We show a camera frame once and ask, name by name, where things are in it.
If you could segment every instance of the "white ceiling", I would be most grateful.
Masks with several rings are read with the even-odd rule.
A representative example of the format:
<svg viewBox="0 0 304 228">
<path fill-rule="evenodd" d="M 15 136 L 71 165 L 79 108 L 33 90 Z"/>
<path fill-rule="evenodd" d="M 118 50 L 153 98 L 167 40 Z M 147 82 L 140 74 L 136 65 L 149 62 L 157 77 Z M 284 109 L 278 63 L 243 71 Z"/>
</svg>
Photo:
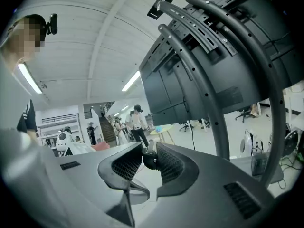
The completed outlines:
<svg viewBox="0 0 304 228">
<path fill-rule="evenodd" d="M 166 14 L 158 20 L 146 15 L 155 1 L 24 1 L 13 19 L 58 15 L 58 33 L 47 35 L 45 47 L 27 63 L 36 82 L 47 86 L 33 96 L 36 110 L 143 97 L 140 79 L 127 92 L 122 88 L 159 36 L 157 26 L 171 21 Z"/>
</svg>

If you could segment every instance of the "chair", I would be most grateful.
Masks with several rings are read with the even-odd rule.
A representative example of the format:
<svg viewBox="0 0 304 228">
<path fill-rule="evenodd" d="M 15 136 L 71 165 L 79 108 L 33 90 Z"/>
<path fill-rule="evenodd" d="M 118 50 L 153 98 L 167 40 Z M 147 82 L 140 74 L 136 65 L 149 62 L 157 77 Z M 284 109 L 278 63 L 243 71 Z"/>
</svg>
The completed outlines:
<svg viewBox="0 0 304 228">
<path fill-rule="evenodd" d="M 239 112 L 241 112 L 241 114 L 239 116 L 236 117 L 236 120 L 239 118 L 239 117 L 243 117 L 243 123 L 244 123 L 244 119 L 246 116 L 250 116 L 250 106 L 249 107 L 246 107 L 246 108 L 243 108 L 242 110 L 240 110 Z"/>
<path fill-rule="evenodd" d="M 183 124 L 184 124 L 184 126 L 180 129 L 180 131 L 182 130 L 182 129 L 185 129 L 185 131 L 187 130 L 187 128 L 189 127 L 188 126 L 188 124 L 187 124 L 187 122 L 183 122 Z"/>
</svg>

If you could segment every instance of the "railing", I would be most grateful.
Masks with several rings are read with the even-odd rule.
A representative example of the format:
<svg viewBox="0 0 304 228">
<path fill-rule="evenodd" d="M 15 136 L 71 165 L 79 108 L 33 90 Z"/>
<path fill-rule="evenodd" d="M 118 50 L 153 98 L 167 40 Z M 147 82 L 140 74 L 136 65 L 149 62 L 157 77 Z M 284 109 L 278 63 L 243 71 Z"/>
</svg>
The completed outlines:
<svg viewBox="0 0 304 228">
<path fill-rule="evenodd" d="M 92 118 L 92 112 L 89 111 L 89 112 L 84 112 L 85 114 L 85 119 L 89 119 L 89 118 Z"/>
<path fill-rule="evenodd" d="M 104 114 L 106 114 L 106 113 L 110 110 L 110 108 L 111 108 L 111 106 L 114 104 L 114 102 L 115 102 L 115 101 L 110 101 L 110 102 L 108 102 L 107 104 L 105 104 L 105 107 L 104 107 Z"/>
<path fill-rule="evenodd" d="M 75 114 L 69 114 L 69 115 L 63 115 L 63 116 L 44 118 L 44 119 L 42 119 L 42 123 L 46 124 L 46 123 L 52 123 L 52 122 L 57 122 L 57 121 L 77 118 L 78 115 L 79 115 L 78 113 L 75 113 Z"/>
</svg>

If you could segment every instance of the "ceiling light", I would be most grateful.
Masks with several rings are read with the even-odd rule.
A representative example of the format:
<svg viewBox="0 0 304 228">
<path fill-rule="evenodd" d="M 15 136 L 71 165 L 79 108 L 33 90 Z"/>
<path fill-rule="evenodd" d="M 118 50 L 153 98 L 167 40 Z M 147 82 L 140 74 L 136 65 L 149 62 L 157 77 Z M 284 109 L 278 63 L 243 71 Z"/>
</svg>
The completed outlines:
<svg viewBox="0 0 304 228">
<path fill-rule="evenodd" d="M 135 80 L 140 76 L 141 74 L 139 73 L 139 71 L 137 71 L 133 77 L 129 80 L 129 82 L 125 85 L 125 87 L 123 87 L 122 91 L 127 91 L 128 88 L 130 88 L 130 86 L 135 82 Z"/>
<path fill-rule="evenodd" d="M 125 109 L 127 109 L 128 107 L 129 107 L 128 105 L 127 105 L 127 106 L 125 106 L 125 107 L 122 109 L 122 111 L 123 111 L 123 110 L 125 110 Z"/>
<path fill-rule="evenodd" d="M 42 91 L 40 90 L 38 85 L 35 83 L 33 77 L 29 73 L 27 67 L 23 63 L 21 63 L 21 64 L 18 64 L 18 68 L 20 69 L 21 73 L 23 74 L 23 76 L 25 77 L 25 79 L 27 80 L 29 85 L 32 86 L 32 88 L 36 91 L 36 93 L 42 94 Z"/>
</svg>

